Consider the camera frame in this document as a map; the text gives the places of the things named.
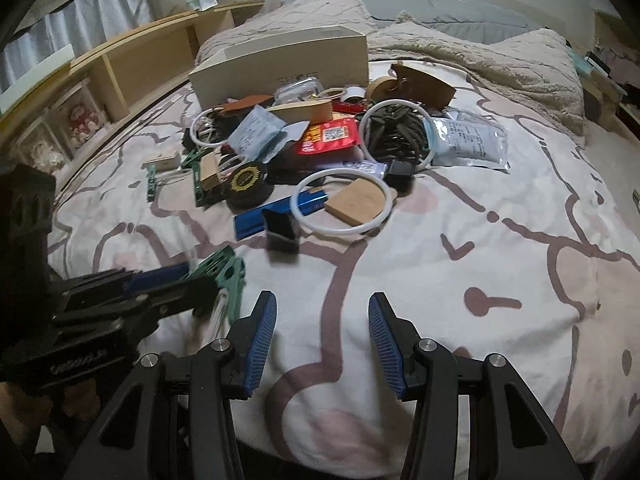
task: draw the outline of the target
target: white box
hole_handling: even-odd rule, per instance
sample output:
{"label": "white box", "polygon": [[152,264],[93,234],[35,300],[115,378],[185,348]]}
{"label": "white box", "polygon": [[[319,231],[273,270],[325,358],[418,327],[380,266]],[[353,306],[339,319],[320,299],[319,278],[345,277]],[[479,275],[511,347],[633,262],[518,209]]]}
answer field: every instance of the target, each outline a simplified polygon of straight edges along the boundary
{"label": "white box", "polygon": [[348,27],[316,27],[274,34],[219,50],[189,79],[202,108],[227,98],[270,94],[305,77],[324,88],[369,84],[367,38]]}

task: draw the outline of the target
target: curtain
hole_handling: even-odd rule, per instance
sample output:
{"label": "curtain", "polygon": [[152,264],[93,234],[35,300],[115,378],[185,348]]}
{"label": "curtain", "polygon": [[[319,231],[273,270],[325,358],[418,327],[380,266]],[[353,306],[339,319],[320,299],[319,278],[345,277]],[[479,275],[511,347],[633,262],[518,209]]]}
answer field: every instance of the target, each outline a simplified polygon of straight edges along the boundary
{"label": "curtain", "polygon": [[0,91],[66,44],[70,43],[79,57],[155,19],[149,0],[72,0],[21,31],[4,48]]}

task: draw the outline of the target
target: qr code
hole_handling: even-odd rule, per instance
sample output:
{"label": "qr code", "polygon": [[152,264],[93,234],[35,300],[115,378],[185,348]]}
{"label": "qr code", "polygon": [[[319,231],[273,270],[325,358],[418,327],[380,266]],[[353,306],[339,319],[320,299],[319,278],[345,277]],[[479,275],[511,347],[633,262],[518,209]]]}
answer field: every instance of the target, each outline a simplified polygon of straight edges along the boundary
{"label": "qr code", "polygon": [[335,128],[327,128],[322,131],[322,142],[330,140],[339,140],[348,137],[347,128],[344,126],[336,126]]}

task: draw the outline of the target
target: bed sheet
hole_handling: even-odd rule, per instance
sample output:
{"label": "bed sheet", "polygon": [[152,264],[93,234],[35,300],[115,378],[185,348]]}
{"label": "bed sheet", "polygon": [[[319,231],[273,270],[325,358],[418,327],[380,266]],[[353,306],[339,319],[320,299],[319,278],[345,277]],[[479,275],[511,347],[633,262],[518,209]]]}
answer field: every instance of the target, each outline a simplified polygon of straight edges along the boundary
{"label": "bed sheet", "polygon": [[[242,315],[261,290],[278,300],[261,386],[232,405],[236,434],[286,460],[351,478],[401,470],[414,406],[394,399],[370,342],[367,303],[377,291],[456,355],[505,355],[576,460],[597,460],[640,420],[640,243],[583,150],[548,120],[465,72],[408,63],[455,86],[453,106],[508,130],[508,174],[427,170],[380,230],[304,234],[299,256],[270,254],[264,234],[235,241],[224,203],[196,208],[190,176],[146,202],[142,162],[180,148],[180,117],[199,110],[187,85],[97,154],[60,196],[50,263],[79,276],[195,264],[234,247],[246,263]],[[290,190],[277,187],[270,200]],[[184,355],[220,330],[194,326],[184,313],[164,320],[140,349]],[[460,413],[456,471],[466,478],[463,397]]]}

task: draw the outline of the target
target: gray pillow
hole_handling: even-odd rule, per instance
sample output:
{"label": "gray pillow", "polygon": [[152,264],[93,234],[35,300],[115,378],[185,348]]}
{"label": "gray pillow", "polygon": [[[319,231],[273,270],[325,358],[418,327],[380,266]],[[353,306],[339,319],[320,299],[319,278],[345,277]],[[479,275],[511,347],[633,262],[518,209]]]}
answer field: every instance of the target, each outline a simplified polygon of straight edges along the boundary
{"label": "gray pillow", "polygon": [[478,0],[363,0],[380,28],[405,11],[416,23],[460,40],[492,44],[542,28],[513,10]]}

